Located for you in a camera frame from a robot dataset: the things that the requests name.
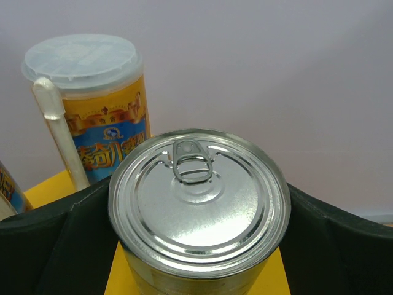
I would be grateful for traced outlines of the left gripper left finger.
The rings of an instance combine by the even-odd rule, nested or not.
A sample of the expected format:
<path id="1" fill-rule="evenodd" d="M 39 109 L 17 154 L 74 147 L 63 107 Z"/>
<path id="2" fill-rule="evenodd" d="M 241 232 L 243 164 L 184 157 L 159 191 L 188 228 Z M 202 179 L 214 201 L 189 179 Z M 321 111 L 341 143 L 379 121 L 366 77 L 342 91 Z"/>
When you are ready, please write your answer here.
<path id="1" fill-rule="evenodd" d="M 109 180 L 1 221 L 1 294 L 104 294 L 118 242 Z"/>

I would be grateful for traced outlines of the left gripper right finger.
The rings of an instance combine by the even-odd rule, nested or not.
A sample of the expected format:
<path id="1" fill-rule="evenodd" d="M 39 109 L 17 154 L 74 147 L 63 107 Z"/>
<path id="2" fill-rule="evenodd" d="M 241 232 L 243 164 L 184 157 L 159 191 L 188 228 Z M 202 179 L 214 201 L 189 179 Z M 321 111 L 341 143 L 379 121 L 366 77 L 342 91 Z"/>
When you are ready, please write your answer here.
<path id="1" fill-rule="evenodd" d="M 289 190 L 279 248 L 291 294 L 392 294 L 392 228 Z"/>

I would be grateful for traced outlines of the tall can orange label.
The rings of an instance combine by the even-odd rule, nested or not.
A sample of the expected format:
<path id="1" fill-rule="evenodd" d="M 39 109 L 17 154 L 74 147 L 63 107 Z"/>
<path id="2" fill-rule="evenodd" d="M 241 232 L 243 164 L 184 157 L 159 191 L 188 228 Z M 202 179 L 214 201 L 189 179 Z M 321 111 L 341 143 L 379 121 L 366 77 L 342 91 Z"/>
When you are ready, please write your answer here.
<path id="1" fill-rule="evenodd" d="M 33 206 L 1 163 L 1 220 L 31 210 Z"/>

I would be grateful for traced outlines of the blue short can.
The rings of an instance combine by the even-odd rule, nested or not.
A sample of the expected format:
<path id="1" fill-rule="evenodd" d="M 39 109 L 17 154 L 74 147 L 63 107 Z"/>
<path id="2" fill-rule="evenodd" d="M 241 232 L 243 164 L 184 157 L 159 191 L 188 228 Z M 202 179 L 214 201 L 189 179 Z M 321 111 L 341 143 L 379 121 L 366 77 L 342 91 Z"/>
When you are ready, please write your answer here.
<path id="1" fill-rule="evenodd" d="M 140 294 L 247 294 L 291 200 L 258 146 L 194 128 L 133 149 L 111 176 L 108 210 Z"/>

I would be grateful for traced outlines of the tall can mixed beans label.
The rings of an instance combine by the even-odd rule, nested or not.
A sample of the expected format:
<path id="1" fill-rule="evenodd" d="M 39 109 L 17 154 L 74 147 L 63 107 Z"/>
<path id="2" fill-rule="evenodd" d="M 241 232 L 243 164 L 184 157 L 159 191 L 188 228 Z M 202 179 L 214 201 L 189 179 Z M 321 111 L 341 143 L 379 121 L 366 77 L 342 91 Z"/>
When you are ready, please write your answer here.
<path id="1" fill-rule="evenodd" d="M 73 34 L 31 47 L 22 64 L 29 81 L 50 80 L 90 184 L 113 174 L 151 136 L 144 66 L 121 37 Z"/>

